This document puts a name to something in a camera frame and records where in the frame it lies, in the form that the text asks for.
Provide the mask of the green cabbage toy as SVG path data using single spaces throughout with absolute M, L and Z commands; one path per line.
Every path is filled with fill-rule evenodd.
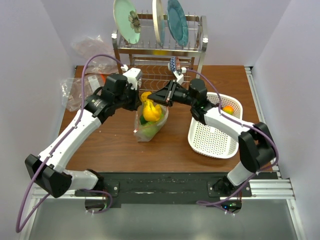
M 144 138 L 153 138 L 159 131 L 159 127 L 154 122 L 148 122 L 140 127 L 140 133 Z

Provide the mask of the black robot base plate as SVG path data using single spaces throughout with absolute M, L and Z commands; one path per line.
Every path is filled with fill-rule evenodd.
M 236 192 L 222 185 L 224 172 L 102 172 L 112 207 L 123 204 L 193 205 L 218 202 Z

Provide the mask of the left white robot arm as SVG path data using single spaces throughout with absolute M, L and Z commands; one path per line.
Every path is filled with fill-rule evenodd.
M 142 72 L 131 68 L 123 74 L 109 75 L 103 87 L 97 88 L 78 110 L 67 128 L 39 155 L 25 159 L 29 176 L 54 198 L 68 190 L 86 189 L 92 196 L 104 190 L 103 178 L 93 170 L 71 171 L 66 166 L 82 143 L 117 109 L 136 111 L 142 104 L 139 98 Z

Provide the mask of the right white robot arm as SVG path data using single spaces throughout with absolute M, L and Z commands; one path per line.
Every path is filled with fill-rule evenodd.
M 194 120 L 220 130 L 238 143 L 240 162 L 215 184 L 227 196 L 235 196 L 241 190 L 240 184 L 279 156 L 266 124 L 253 124 L 222 111 L 220 103 L 208 99 L 205 82 L 199 78 L 193 79 L 188 88 L 171 80 L 147 98 L 167 107 L 174 103 L 188 105 Z

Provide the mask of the yellow banana bunch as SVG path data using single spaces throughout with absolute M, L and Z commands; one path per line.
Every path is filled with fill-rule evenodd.
M 142 93 L 140 99 L 143 103 L 142 115 L 147 122 L 157 122 L 162 116 L 162 108 L 159 104 L 154 105 L 153 101 L 148 99 L 152 93 L 150 91 Z

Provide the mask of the dark green cucumber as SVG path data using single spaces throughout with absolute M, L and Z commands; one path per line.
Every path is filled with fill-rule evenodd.
M 145 125 L 148 123 L 148 121 L 144 118 L 143 115 L 140 116 L 139 121 L 141 125 Z

